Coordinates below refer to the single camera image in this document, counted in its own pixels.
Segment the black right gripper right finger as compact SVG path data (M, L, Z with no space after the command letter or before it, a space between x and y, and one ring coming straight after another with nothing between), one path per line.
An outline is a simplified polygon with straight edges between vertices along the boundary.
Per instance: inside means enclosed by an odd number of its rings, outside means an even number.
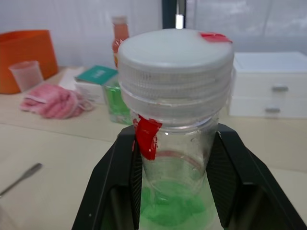
M219 126L207 178L224 230L305 230L269 168L228 126Z

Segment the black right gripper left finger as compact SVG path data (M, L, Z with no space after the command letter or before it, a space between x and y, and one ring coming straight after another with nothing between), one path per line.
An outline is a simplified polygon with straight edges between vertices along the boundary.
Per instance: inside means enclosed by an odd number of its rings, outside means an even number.
M141 194L142 158L128 126L94 167L72 229L139 229Z

